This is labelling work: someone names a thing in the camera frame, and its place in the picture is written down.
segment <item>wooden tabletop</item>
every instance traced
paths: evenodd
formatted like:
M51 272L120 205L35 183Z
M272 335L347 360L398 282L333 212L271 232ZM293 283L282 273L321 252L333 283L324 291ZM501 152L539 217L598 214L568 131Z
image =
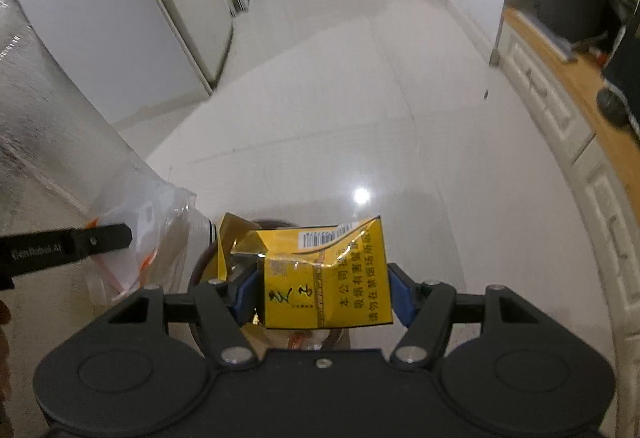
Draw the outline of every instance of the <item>wooden tabletop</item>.
M604 80L593 57L578 54L576 62L564 63L546 44L546 41L543 41L535 30L520 19L515 9L505 9L503 17L545 62L572 96L595 133L598 144L618 173L618 178L625 187L636 213L636 220L640 222L640 144L630 131L631 128L614 128L600 114L596 105L596 94L603 88Z

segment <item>screw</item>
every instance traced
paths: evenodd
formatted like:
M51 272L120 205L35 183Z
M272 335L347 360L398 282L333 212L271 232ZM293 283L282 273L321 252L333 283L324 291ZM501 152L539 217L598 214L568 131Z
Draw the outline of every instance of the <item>screw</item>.
M227 364L244 364L254 358L254 352L244 346L233 346L223 350L220 356Z
M316 360L316 368L320 370L331 368L333 365L334 362L330 358L318 358L318 360Z
M424 348L420 346L403 346L396 350L396 357L402 362L407 364L414 364L414 362L422 362L427 358L428 353Z

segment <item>barcode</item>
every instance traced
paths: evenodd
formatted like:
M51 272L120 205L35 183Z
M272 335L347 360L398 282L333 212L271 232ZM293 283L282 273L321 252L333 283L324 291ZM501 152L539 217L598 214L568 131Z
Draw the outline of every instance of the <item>barcode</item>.
M332 231L308 231L298 233L298 248L312 249L331 243L338 238L343 237L346 233L353 230L355 223L345 223L338 225Z

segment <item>tiled floor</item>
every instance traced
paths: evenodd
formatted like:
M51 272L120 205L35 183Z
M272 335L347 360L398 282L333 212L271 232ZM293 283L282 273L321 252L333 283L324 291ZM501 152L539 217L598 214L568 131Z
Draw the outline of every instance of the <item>tiled floor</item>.
M510 84L445 5L252 0L216 94L123 136L214 220L380 213L389 260L415 279L509 285L612 360L572 194ZM358 187L368 205L353 202ZM400 332L358 330L353 342L388 350Z

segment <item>white drawer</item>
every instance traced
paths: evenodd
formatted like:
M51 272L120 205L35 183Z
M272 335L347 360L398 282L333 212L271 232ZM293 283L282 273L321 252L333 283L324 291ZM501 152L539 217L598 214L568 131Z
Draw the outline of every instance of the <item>white drawer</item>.
M596 140L574 165L616 342L618 436L635 438L640 408L640 230L625 189Z
M500 65L525 102L532 117L562 157L573 163L593 133L572 98L508 24L502 27Z

